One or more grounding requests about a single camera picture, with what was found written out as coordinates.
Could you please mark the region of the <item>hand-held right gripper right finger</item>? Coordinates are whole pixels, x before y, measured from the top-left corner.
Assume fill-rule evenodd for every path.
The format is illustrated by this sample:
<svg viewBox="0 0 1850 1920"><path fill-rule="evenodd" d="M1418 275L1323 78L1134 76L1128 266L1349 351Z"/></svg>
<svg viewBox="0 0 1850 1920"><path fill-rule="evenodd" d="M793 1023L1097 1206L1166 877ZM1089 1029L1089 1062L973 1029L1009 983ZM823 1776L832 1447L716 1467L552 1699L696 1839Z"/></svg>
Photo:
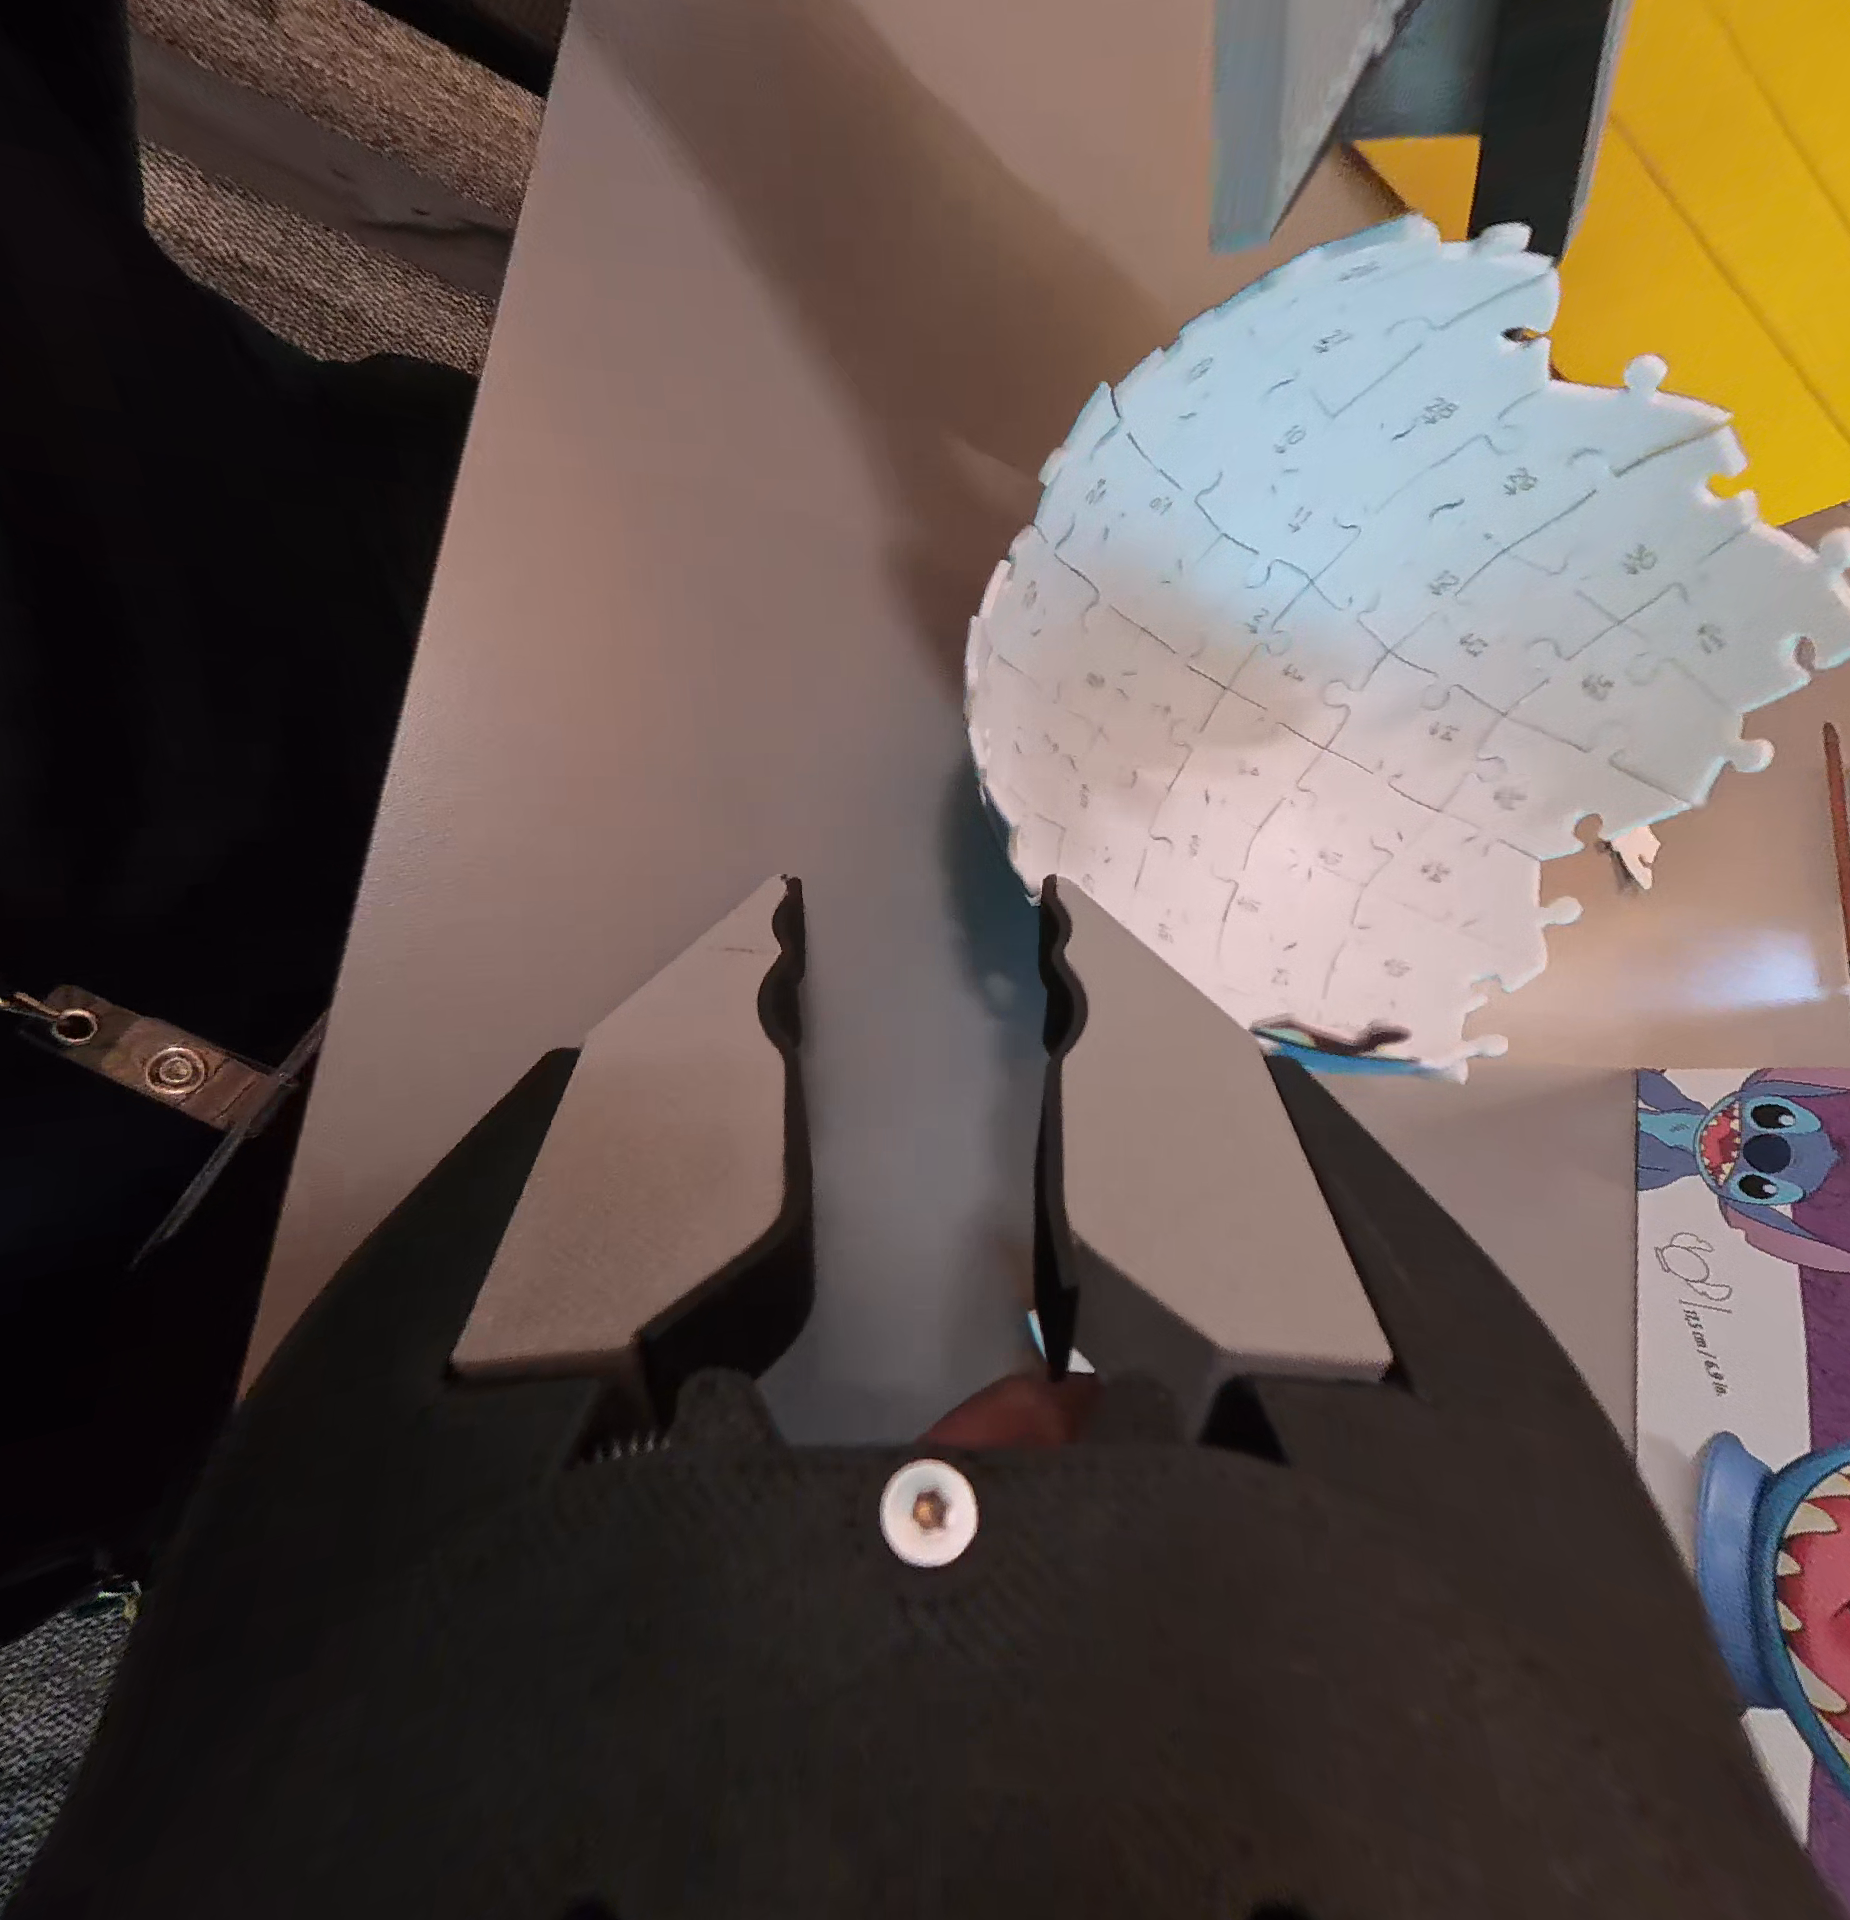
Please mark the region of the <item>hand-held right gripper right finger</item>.
<svg viewBox="0 0 1850 1920"><path fill-rule="evenodd" d="M1261 1045L1064 877L1038 934L1049 1375L1378 1380L1392 1347Z"/></svg>

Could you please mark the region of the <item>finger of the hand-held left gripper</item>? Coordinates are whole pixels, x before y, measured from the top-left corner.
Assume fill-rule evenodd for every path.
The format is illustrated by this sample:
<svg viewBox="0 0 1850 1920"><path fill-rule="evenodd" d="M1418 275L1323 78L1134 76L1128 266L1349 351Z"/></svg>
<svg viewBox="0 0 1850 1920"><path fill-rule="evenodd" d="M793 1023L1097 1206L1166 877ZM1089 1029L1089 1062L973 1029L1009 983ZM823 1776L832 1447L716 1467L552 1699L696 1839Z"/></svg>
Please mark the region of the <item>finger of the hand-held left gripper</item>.
<svg viewBox="0 0 1850 1920"><path fill-rule="evenodd" d="M1564 260L1590 190L1631 2L1494 2L1467 231Z"/></svg>
<svg viewBox="0 0 1850 1920"><path fill-rule="evenodd" d="M1214 2L1214 253L1265 247L1323 152L1478 132L1481 2Z"/></svg>

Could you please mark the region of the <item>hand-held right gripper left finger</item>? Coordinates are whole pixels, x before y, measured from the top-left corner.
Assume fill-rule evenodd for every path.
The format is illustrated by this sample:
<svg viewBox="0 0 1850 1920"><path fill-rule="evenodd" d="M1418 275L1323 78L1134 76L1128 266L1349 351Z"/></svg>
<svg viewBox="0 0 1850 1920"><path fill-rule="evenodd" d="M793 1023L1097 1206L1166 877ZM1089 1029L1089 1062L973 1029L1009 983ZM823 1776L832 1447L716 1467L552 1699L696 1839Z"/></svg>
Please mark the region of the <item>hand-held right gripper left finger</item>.
<svg viewBox="0 0 1850 1920"><path fill-rule="evenodd" d="M763 1378L816 1295L805 913L769 877L577 1051L450 1369L580 1378L665 1424L699 1372Z"/></svg>

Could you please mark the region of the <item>blue and white puzzle ball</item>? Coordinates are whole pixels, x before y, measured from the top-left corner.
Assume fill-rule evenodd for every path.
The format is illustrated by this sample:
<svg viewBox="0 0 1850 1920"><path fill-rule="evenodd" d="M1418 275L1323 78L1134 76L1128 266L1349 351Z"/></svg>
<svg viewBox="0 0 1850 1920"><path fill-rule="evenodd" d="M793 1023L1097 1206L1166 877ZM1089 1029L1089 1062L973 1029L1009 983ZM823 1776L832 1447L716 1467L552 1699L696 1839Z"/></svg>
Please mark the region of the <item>blue and white puzzle ball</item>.
<svg viewBox="0 0 1850 1920"><path fill-rule="evenodd" d="M965 633L1026 894L1245 1029L1459 1079L1546 966L1542 863L1695 812L1850 658L1850 537L1773 528L1728 412L1554 374L1530 229L1321 242L1097 387Z"/></svg>

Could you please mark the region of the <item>cartoon puzzle box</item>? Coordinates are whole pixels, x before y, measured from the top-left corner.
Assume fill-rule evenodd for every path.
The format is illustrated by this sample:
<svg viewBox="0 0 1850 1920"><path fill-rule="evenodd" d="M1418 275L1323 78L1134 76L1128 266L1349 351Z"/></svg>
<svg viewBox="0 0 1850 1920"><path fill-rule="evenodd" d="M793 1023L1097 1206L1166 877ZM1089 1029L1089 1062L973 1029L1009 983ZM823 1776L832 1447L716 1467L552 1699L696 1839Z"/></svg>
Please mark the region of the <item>cartoon puzzle box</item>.
<svg viewBox="0 0 1850 1920"><path fill-rule="evenodd" d="M1850 1917L1850 1070L1635 1076L1635 1452Z"/></svg>

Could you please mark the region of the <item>yellow plastic bin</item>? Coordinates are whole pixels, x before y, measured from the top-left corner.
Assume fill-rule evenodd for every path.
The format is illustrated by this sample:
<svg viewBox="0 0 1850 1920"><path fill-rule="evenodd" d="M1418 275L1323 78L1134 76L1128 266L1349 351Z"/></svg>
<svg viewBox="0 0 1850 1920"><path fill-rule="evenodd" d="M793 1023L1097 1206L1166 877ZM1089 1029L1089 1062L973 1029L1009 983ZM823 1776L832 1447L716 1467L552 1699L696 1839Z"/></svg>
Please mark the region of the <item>yellow plastic bin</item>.
<svg viewBox="0 0 1850 1920"><path fill-rule="evenodd" d="M1445 239L1478 132L1349 140ZM1584 212L1557 260L1554 368L1652 351L1718 404L1770 520L1850 501L1850 2L1631 2Z"/></svg>

